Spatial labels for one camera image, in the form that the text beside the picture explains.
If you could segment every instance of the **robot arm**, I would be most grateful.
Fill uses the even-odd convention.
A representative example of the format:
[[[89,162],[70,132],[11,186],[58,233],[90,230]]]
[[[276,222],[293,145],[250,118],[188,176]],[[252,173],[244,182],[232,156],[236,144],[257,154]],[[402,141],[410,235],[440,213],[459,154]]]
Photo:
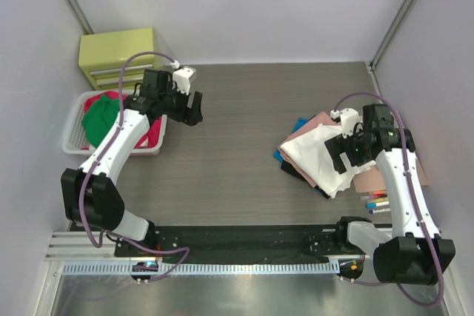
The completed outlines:
[[[119,125],[119,116],[97,150],[79,169],[64,171],[61,186],[69,220],[81,223],[78,202],[82,182],[96,157],[106,150],[101,163],[92,172],[84,197],[89,225],[142,241],[150,248],[155,247],[154,224],[125,209],[116,182],[138,140],[162,115],[190,126],[202,121],[200,92],[194,93],[191,107],[187,107],[190,83],[195,77],[196,70],[190,67],[176,70],[173,76],[163,70],[145,70],[139,94],[129,95],[124,100],[124,123],[115,141],[106,148]]]
[[[332,112],[331,116],[335,121],[340,121],[342,126],[341,135],[325,142],[334,169],[345,172],[340,157],[342,153],[347,155],[353,167],[375,160],[384,179],[392,210],[392,238],[379,232],[368,221],[347,224],[347,241],[372,258],[373,265],[364,265],[362,277],[367,281],[382,283],[436,283],[438,279],[433,258],[418,222],[405,176],[400,131],[395,128],[390,110],[383,104],[365,106],[362,122],[358,113],[351,109]],[[405,129],[404,134],[409,150],[409,167],[415,172],[415,144],[409,130]],[[411,178],[416,202],[444,271],[454,258],[454,243],[441,239],[424,201],[418,175],[413,174]]]

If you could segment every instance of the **red cloth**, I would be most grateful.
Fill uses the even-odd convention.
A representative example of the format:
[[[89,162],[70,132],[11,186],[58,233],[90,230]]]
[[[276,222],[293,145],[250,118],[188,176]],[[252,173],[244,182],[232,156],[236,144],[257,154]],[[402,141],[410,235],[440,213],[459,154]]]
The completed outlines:
[[[108,92],[100,93],[96,96],[93,96],[92,98],[88,98],[84,102],[84,113],[86,113],[90,109],[92,104],[94,104],[96,101],[98,101],[102,95],[106,95],[111,99],[119,99],[119,94],[117,92],[112,91],[112,90],[109,90]],[[156,146],[158,144],[159,139],[160,139],[160,129],[161,129],[161,117],[158,120],[156,120],[153,123],[153,125],[151,126],[151,128],[148,130],[148,132],[142,138],[140,138],[140,141],[138,141],[138,143],[135,145],[135,148],[144,148],[144,147],[140,147],[140,145],[143,144],[143,142],[147,138],[148,138],[148,147],[147,148],[152,148],[152,147]]]

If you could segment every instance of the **blue cloth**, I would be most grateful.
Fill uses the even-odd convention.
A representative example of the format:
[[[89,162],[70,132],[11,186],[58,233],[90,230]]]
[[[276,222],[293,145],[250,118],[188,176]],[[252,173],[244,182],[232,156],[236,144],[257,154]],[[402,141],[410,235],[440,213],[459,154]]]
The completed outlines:
[[[291,133],[294,133],[301,129],[309,120],[306,118],[299,118],[298,121],[296,122],[296,125],[293,127],[293,131]],[[276,150],[275,153],[273,153],[273,157],[280,163],[283,163],[283,157],[281,157],[280,151]]]

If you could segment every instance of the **white laundry basket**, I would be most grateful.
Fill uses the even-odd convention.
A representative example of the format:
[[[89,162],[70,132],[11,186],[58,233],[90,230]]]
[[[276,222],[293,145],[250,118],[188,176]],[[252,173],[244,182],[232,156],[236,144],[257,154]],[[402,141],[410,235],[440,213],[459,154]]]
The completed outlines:
[[[86,138],[86,132],[82,127],[82,118],[84,117],[84,102],[100,93],[109,90],[93,91],[82,93],[76,100],[73,109],[67,119],[66,130],[62,141],[62,150],[70,155],[92,155],[93,149],[83,149],[89,147],[89,141]],[[125,95],[133,93],[133,90],[124,90]],[[133,149],[131,155],[158,155],[160,147],[163,144],[164,132],[166,130],[167,116],[161,117],[160,136],[156,146],[151,148]]]

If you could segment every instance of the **white cloth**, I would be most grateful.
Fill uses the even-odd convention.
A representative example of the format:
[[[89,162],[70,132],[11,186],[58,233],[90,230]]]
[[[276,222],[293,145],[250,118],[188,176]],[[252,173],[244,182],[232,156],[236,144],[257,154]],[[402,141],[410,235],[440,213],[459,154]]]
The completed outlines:
[[[340,134],[342,134],[341,126],[319,125],[280,146],[280,149],[331,198],[334,198],[337,192],[349,188],[354,175],[368,170],[375,164],[375,161],[371,161],[361,167],[352,167],[349,158],[343,153],[341,159],[347,171],[343,174],[336,172],[324,142]]]

